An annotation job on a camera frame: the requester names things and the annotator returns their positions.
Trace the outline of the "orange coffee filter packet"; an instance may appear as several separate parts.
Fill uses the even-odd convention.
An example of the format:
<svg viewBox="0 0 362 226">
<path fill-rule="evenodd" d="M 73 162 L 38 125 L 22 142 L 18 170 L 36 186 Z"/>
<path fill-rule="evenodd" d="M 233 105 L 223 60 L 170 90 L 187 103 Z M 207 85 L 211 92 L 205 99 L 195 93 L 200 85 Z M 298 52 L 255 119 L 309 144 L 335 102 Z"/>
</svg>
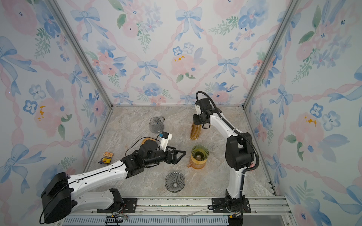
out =
<svg viewBox="0 0 362 226">
<path fill-rule="evenodd" d="M 191 140 L 197 140 L 201 135 L 202 125 L 196 125 L 195 123 L 191 126 L 191 134 L 190 139 Z"/>
</svg>

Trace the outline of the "orange glass carafe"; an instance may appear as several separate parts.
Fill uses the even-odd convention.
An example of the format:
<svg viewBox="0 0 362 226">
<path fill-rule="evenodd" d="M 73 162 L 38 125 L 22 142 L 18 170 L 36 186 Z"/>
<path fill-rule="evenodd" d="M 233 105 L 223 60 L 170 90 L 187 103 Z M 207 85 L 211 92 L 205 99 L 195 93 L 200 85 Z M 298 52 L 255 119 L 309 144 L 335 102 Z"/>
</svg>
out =
<svg viewBox="0 0 362 226">
<path fill-rule="evenodd" d="M 207 160 L 199 161 L 199 160 L 196 160 L 193 157 L 191 157 L 187 167 L 188 168 L 192 167 L 194 169 L 202 169 L 203 167 L 205 167 L 206 161 Z"/>
</svg>

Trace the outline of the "green glass dripper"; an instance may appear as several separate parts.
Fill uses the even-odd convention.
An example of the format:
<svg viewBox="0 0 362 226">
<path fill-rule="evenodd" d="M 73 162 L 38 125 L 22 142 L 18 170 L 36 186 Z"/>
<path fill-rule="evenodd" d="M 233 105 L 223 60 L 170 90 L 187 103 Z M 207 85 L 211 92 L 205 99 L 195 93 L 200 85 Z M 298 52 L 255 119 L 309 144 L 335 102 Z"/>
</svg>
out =
<svg viewBox="0 0 362 226">
<path fill-rule="evenodd" d="M 195 145 L 191 150 L 191 156 L 197 161 L 204 161 L 209 157 L 209 150 L 203 145 Z"/>
</svg>

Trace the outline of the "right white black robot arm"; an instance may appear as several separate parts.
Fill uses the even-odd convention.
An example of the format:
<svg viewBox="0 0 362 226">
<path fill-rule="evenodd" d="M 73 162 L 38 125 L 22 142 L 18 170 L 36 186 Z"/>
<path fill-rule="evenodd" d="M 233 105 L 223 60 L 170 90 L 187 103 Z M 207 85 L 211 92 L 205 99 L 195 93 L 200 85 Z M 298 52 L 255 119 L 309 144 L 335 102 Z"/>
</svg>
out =
<svg viewBox="0 0 362 226">
<path fill-rule="evenodd" d="M 209 98 L 197 100 L 195 109 L 194 124 L 202 126 L 209 124 L 226 140 L 225 160 L 230 167 L 230 179 L 225 192 L 224 207 L 230 212 L 238 212 L 246 204 L 243 195 L 244 181 L 247 169 L 251 168 L 255 159 L 251 135 L 236 129 Z"/>
</svg>

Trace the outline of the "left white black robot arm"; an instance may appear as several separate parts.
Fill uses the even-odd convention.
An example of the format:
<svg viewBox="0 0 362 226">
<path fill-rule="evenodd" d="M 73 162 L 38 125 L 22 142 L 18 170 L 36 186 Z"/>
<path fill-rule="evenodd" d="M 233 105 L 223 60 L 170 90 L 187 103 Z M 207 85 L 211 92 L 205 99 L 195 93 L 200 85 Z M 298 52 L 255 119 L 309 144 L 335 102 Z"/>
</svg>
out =
<svg viewBox="0 0 362 226">
<path fill-rule="evenodd" d="M 185 151 L 170 146 L 162 148 L 156 141 L 146 140 L 139 149 L 109 166 L 69 176 L 60 172 L 41 193 L 43 211 L 39 223 L 55 223 L 72 212 L 82 210 L 117 212 L 123 206 L 118 190 L 106 192 L 111 195 L 108 201 L 105 201 L 104 195 L 97 195 L 92 190 L 113 181 L 128 179 L 160 163 L 176 165 L 185 155 Z"/>
</svg>

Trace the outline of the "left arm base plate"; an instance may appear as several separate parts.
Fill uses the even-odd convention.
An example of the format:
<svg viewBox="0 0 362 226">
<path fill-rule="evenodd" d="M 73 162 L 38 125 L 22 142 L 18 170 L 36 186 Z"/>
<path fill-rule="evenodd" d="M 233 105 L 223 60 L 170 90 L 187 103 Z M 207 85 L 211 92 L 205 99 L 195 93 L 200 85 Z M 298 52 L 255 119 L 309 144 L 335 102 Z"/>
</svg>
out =
<svg viewBox="0 0 362 226">
<path fill-rule="evenodd" d="M 97 213 L 135 213 L 137 207 L 137 198 L 114 199 L 114 203 L 107 209 L 97 209 Z"/>
</svg>

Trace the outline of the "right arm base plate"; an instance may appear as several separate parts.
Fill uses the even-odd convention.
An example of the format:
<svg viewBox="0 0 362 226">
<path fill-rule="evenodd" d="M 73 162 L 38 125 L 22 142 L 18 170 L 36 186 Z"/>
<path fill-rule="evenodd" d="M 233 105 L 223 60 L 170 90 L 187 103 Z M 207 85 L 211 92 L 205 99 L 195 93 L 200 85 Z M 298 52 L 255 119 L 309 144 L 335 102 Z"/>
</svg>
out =
<svg viewBox="0 0 362 226">
<path fill-rule="evenodd" d="M 240 201 L 240 198 L 237 199 L 229 199 L 225 198 L 212 198 L 212 204 L 208 206 L 208 210 L 213 213 L 231 213 L 236 214 L 241 210 L 240 205 L 242 204 L 242 212 L 243 213 L 251 213 L 251 207 L 249 204 L 249 200 L 247 198 L 243 198 Z"/>
</svg>

